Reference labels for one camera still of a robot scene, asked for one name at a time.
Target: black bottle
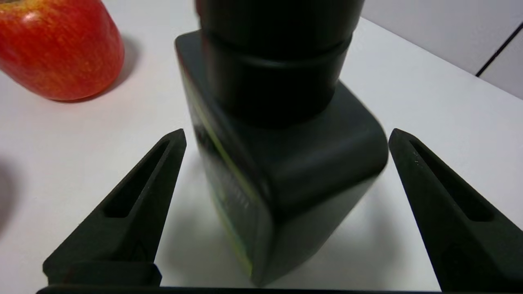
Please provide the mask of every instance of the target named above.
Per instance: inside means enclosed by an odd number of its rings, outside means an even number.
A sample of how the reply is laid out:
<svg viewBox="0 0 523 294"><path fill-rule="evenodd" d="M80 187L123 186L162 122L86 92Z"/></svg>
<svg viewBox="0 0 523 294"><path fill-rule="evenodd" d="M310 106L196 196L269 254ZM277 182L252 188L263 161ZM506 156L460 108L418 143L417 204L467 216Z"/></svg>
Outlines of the black bottle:
<svg viewBox="0 0 523 294"><path fill-rule="evenodd" d="M338 80L362 0L197 0L176 39L217 210L254 284L311 257L386 165Z"/></svg>

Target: white wall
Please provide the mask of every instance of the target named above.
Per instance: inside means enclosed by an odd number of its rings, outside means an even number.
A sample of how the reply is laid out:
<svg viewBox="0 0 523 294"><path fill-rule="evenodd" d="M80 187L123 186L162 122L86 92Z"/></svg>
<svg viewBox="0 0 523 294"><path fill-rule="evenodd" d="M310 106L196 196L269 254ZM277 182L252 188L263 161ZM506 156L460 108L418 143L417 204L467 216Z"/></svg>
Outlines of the white wall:
<svg viewBox="0 0 523 294"><path fill-rule="evenodd" d="M476 74L523 21L523 0L366 0L362 16ZM481 78L523 99L522 60L510 44Z"/></svg>
<svg viewBox="0 0 523 294"><path fill-rule="evenodd" d="M481 78L523 99L523 30L485 70Z"/></svg>

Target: apple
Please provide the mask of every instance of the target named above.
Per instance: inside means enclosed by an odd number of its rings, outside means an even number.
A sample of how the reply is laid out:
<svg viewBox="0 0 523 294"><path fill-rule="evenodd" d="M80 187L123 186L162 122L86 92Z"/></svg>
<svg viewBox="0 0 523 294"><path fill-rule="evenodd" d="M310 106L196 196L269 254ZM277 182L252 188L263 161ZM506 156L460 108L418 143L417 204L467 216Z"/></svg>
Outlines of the apple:
<svg viewBox="0 0 523 294"><path fill-rule="evenodd" d="M38 95L99 94L123 59L120 32L100 0L0 0L0 70Z"/></svg>

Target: white table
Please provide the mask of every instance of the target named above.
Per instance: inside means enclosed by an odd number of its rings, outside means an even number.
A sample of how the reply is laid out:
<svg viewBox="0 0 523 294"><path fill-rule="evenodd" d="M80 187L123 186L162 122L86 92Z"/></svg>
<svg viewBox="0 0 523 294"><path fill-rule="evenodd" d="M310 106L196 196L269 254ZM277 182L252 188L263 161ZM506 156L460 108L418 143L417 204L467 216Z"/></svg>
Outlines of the white table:
<svg viewBox="0 0 523 294"><path fill-rule="evenodd" d="M47 256L162 137L188 137L156 256L165 286L250 287L209 198L173 41L191 1L107 0L127 43L118 87L45 100L0 74L0 292L47 284ZM362 19L341 80L387 134L418 136L523 228L523 101ZM322 249L270 287L439 290L392 163Z"/></svg>

